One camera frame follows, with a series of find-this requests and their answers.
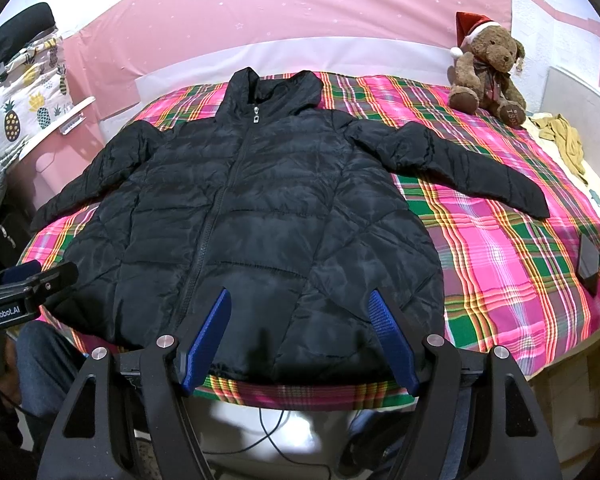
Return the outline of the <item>black puffer jacket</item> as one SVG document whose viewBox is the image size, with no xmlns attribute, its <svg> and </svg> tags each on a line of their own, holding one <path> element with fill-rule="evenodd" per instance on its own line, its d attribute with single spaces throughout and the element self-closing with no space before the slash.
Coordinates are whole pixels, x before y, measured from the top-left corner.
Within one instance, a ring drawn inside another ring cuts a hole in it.
<svg viewBox="0 0 600 480">
<path fill-rule="evenodd" d="M 95 213 L 64 257 L 76 282 L 56 320 L 125 350 L 172 333 L 230 292 L 211 371 L 251 385 L 352 386 L 391 373 L 367 314 L 380 288 L 423 330 L 443 330 L 443 271 L 395 176 L 544 220 L 541 189 L 419 122 L 393 128 L 321 107 L 310 72 L 234 73 L 209 118 L 138 120 L 36 213 L 42 230 Z"/>
</svg>

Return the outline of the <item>brown teddy bear santa hat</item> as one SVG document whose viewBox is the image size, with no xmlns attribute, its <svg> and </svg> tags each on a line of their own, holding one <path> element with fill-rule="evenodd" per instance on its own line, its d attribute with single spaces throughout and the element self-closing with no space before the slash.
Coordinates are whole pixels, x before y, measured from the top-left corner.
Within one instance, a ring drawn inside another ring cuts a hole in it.
<svg viewBox="0 0 600 480">
<path fill-rule="evenodd" d="M 524 64 L 524 46 L 498 22 L 458 11 L 449 107 L 473 115 L 482 108 L 510 128 L 526 121 L 527 103 L 510 79 Z"/>
</svg>

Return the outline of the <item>white bed headboard panel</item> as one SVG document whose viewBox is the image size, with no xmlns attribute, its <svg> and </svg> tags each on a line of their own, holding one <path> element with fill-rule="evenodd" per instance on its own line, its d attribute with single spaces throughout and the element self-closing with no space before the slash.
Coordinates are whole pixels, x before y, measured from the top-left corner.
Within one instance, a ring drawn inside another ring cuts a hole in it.
<svg viewBox="0 0 600 480">
<path fill-rule="evenodd" d="M 159 68 L 135 81 L 140 102 L 193 84 L 230 80 L 253 68 L 259 75 L 300 70 L 347 76 L 391 75 L 426 84 L 446 84 L 452 58 L 448 49 L 413 41 L 368 37 L 292 38 L 223 49 Z"/>
</svg>

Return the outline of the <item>white board at bedside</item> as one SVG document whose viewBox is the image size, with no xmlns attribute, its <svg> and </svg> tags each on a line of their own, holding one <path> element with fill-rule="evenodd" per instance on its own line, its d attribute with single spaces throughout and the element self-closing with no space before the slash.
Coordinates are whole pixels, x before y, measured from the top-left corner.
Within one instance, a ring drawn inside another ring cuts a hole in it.
<svg viewBox="0 0 600 480">
<path fill-rule="evenodd" d="M 561 67 L 550 67 L 541 112 L 562 114 L 576 128 L 584 158 L 600 176 L 600 89 Z"/>
</svg>

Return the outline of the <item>pineapple print fabric bag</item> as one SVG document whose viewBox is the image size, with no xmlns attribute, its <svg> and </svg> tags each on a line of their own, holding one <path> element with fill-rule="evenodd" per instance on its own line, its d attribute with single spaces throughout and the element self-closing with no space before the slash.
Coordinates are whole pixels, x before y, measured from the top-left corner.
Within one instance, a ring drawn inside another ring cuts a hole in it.
<svg viewBox="0 0 600 480">
<path fill-rule="evenodd" d="M 64 45 L 53 27 L 0 64 L 0 174 L 72 107 Z"/>
</svg>

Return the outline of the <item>black cushion on bag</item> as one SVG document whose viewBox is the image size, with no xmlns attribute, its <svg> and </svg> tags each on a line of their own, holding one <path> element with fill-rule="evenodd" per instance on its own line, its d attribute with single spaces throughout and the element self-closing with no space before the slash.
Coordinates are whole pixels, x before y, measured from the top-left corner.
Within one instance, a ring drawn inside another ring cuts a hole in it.
<svg viewBox="0 0 600 480">
<path fill-rule="evenodd" d="M 0 64 L 7 63 L 41 32 L 53 29 L 55 18 L 46 2 L 35 3 L 0 26 Z"/>
</svg>

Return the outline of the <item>person's leg blue jeans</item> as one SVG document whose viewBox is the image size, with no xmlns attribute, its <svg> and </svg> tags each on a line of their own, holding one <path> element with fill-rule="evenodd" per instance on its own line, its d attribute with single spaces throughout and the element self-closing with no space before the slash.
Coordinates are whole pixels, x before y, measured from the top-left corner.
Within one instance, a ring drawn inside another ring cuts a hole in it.
<svg viewBox="0 0 600 480">
<path fill-rule="evenodd" d="M 55 417 L 86 357 L 56 328 L 40 321 L 20 330 L 16 357 L 22 407 L 38 418 Z"/>
</svg>

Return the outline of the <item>white shelf edge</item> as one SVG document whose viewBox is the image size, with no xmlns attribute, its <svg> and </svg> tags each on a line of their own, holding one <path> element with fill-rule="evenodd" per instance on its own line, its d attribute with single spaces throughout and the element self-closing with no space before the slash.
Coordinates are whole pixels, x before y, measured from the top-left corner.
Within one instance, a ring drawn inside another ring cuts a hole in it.
<svg viewBox="0 0 600 480">
<path fill-rule="evenodd" d="M 95 102 L 96 98 L 94 96 L 88 96 L 75 106 L 71 107 L 70 110 L 63 112 L 61 115 L 54 118 L 46 128 L 37 133 L 35 136 L 32 136 L 31 139 L 27 140 L 27 142 L 23 144 L 23 148 L 18 155 L 17 162 L 21 162 L 23 159 L 25 159 L 52 133 L 59 132 L 62 136 L 66 136 L 77 126 L 81 125 L 82 122 L 85 122 L 86 117 L 84 115 L 84 110 L 93 105 Z"/>
</svg>

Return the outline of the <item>yellow crumpled cloth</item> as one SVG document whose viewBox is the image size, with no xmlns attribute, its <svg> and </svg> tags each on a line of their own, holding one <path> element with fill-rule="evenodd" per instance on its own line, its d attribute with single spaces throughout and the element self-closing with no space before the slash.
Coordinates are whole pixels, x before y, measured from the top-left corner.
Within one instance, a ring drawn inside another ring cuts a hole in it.
<svg viewBox="0 0 600 480">
<path fill-rule="evenodd" d="M 580 134 L 570 125 L 567 118 L 557 114 L 532 117 L 531 122 L 538 128 L 541 139 L 555 144 L 562 162 L 569 171 L 584 184 L 588 184 L 588 180 L 585 179 L 584 151 Z"/>
</svg>

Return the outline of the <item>black phone on bed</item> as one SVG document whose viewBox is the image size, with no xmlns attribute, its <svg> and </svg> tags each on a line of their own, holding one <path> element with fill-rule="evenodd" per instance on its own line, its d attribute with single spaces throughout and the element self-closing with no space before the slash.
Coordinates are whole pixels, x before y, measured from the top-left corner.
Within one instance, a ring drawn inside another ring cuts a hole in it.
<svg viewBox="0 0 600 480">
<path fill-rule="evenodd" d="M 589 237 L 581 234 L 579 238 L 577 277 L 580 284 L 592 297 L 597 295 L 599 275 L 600 252 Z"/>
</svg>

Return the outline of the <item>pink plaid bed blanket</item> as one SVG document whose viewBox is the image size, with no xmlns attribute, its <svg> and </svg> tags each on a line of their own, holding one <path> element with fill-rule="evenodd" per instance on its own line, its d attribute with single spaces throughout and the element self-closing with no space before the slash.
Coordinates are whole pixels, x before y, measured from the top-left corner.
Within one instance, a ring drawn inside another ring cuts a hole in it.
<svg viewBox="0 0 600 480">
<path fill-rule="evenodd" d="M 600 252 L 600 215 L 591 193 L 577 188 L 527 131 L 454 112 L 443 86 L 385 75 L 324 73 L 322 81 L 329 108 L 390 126 L 417 120 L 542 188 L 550 218 L 541 222 L 440 185 L 396 178 L 440 255 L 445 335 L 453 344 L 480 351 L 502 344 L 533 376 L 600 330 L 600 275 L 595 297 L 577 277 L 580 235 Z"/>
</svg>

